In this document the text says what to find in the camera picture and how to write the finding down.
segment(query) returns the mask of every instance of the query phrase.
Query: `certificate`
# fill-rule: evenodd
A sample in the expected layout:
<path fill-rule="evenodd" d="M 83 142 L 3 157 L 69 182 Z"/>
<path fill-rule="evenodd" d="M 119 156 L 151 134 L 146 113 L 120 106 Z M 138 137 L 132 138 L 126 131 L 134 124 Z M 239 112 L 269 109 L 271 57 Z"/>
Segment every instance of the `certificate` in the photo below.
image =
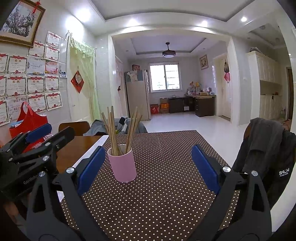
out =
<path fill-rule="evenodd" d="M 0 73 L 6 74 L 8 55 L 0 53 Z"/>
<path fill-rule="evenodd" d="M 28 96 L 28 103 L 31 106 L 32 110 L 34 110 L 37 113 L 40 113 L 46 110 L 44 94 Z"/>
<path fill-rule="evenodd" d="M 0 76 L 0 101 L 6 99 L 6 81 L 7 76 Z"/>
<path fill-rule="evenodd" d="M 27 97 L 16 97 L 6 100 L 8 108 L 8 117 L 12 120 L 17 120 L 20 116 L 20 108 L 23 102 L 27 102 Z"/>
<path fill-rule="evenodd" d="M 44 76 L 27 76 L 27 94 L 44 92 Z"/>
<path fill-rule="evenodd" d="M 63 106 L 60 92 L 45 93 L 47 110 L 57 109 Z"/>
<path fill-rule="evenodd" d="M 8 124 L 9 122 L 7 103 L 5 101 L 0 101 L 0 126 Z"/>
<path fill-rule="evenodd" d="M 46 75 L 44 79 L 45 91 L 58 91 L 59 90 L 59 77 Z"/>
<path fill-rule="evenodd" d="M 46 45 L 45 47 L 45 58 L 51 61 L 59 61 L 59 50 Z"/>
<path fill-rule="evenodd" d="M 59 49 L 60 42 L 61 42 L 60 36 L 48 31 L 47 38 L 46 38 L 46 44 Z"/>
<path fill-rule="evenodd" d="M 7 78 L 7 97 L 24 96 L 26 92 L 26 76 L 12 75 Z"/>
<path fill-rule="evenodd" d="M 34 42 L 34 47 L 29 48 L 28 56 L 33 56 L 36 58 L 44 58 L 45 44 L 41 42 Z"/>
<path fill-rule="evenodd" d="M 21 56 L 9 56 L 8 58 L 8 74 L 26 74 L 27 73 L 27 61 L 26 57 Z"/>
<path fill-rule="evenodd" d="M 52 62 L 52 61 L 45 61 L 45 73 L 46 74 L 58 74 L 58 67 L 59 64 L 57 62 Z"/>
<path fill-rule="evenodd" d="M 27 73 L 28 74 L 44 74 L 45 60 L 40 58 L 28 58 Z"/>

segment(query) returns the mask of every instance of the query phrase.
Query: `ceiling fan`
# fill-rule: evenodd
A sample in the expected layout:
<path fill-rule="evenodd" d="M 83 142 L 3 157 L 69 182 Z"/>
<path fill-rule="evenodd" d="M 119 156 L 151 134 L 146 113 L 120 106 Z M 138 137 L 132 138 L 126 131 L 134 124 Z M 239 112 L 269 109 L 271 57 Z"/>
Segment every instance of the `ceiling fan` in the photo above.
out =
<path fill-rule="evenodd" d="M 165 58 L 172 58 L 176 56 L 176 51 L 169 50 L 169 48 L 166 51 L 163 51 L 163 57 Z"/>

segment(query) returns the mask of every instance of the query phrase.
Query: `red tote bag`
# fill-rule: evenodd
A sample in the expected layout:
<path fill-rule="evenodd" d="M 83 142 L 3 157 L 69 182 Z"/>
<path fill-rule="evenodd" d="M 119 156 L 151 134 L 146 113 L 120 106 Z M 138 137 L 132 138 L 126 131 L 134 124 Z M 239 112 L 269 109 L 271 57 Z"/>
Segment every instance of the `red tote bag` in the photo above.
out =
<path fill-rule="evenodd" d="M 27 113 L 25 113 L 23 107 L 24 105 L 26 105 L 28 111 Z M 10 135 L 12 138 L 14 138 L 15 136 L 17 136 L 19 133 L 25 133 L 28 131 L 33 131 L 35 129 L 37 129 L 40 126 L 45 125 L 46 123 L 48 123 L 47 117 L 46 116 L 41 116 L 38 115 L 37 113 L 35 113 L 31 106 L 27 103 L 27 102 L 23 102 L 22 106 L 21 106 L 21 111 L 20 111 L 20 116 L 17 119 L 17 121 L 21 121 L 23 120 L 23 122 L 18 125 L 17 127 L 14 128 L 9 128 L 10 131 Z M 41 138 L 38 141 L 36 141 L 35 143 L 30 144 L 24 152 L 30 150 L 34 145 L 36 145 L 39 142 L 43 142 L 44 139 Z"/>

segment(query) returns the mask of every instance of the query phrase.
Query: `brown tablecloth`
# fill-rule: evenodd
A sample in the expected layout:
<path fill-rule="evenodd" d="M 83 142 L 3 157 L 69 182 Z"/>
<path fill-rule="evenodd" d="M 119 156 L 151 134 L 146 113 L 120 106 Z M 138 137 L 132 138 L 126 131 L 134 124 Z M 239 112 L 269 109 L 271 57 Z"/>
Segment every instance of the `brown tablecloth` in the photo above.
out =
<path fill-rule="evenodd" d="M 119 135 L 118 143 L 125 142 L 126 135 Z M 82 198 L 111 240 L 175 241 L 189 237 L 215 198 L 192 161 L 191 148 L 196 144 L 227 165 L 197 131 L 136 134 L 133 153 L 137 177 L 129 183 L 114 178 L 106 155 Z M 110 148 L 109 139 L 104 148 Z M 237 198 L 235 192 L 220 228 L 228 226 Z M 69 225 L 77 228 L 65 199 L 61 204 Z"/>

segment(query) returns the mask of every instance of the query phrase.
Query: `blue gripper pad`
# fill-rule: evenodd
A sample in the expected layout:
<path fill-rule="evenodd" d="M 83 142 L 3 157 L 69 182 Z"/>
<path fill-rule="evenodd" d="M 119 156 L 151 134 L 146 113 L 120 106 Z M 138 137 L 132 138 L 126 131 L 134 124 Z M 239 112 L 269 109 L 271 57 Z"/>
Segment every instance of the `blue gripper pad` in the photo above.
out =
<path fill-rule="evenodd" d="M 214 192 L 216 195 L 220 191 L 218 182 L 218 174 L 210 164 L 208 156 L 203 152 L 199 145 L 195 145 L 191 150 L 192 160 L 194 161 L 198 171 L 207 185 L 207 188 Z"/>
<path fill-rule="evenodd" d="M 29 132 L 26 137 L 26 142 L 27 143 L 34 143 L 35 141 L 38 141 L 40 138 L 51 133 L 51 131 L 52 131 L 51 124 L 46 123 L 45 125 L 40 126 L 37 129 Z"/>
<path fill-rule="evenodd" d="M 77 193 L 79 195 L 88 192 L 101 166 L 105 161 L 105 156 L 105 149 L 101 146 L 98 146 L 89 158 L 81 160 L 76 168 L 79 174 L 77 181 Z"/>

